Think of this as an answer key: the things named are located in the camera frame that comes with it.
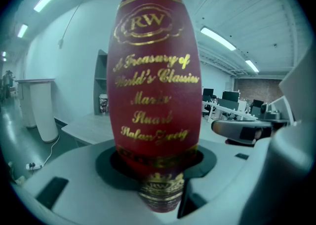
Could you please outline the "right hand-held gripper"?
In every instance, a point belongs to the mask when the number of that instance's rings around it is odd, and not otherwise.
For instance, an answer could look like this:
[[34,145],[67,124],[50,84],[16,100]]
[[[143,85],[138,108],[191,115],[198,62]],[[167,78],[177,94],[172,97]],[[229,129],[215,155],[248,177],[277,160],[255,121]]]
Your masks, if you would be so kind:
[[[312,46],[280,83],[294,117],[272,137],[258,189],[264,194],[298,191],[316,163],[316,48]],[[259,120],[215,120],[213,132],[225,143],[253,147],[272,133],[272,124]]]

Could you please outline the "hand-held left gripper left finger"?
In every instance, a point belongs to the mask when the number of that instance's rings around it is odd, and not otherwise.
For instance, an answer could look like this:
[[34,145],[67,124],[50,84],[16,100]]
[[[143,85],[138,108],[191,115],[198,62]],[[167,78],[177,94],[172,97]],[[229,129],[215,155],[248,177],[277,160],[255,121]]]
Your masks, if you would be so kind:
[[77,148],[13,189],[39,219],[147,219],[139,183],[113,144]]

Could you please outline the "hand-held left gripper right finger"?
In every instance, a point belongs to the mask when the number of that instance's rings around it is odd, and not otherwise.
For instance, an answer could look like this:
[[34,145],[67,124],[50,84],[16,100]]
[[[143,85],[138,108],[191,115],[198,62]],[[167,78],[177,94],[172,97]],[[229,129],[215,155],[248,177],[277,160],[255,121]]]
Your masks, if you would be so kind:
[[254,147],[202,141],[202,161],[185,171],[180,219],[272,219],[292,193],[264,194],[258,181],[271,138]]

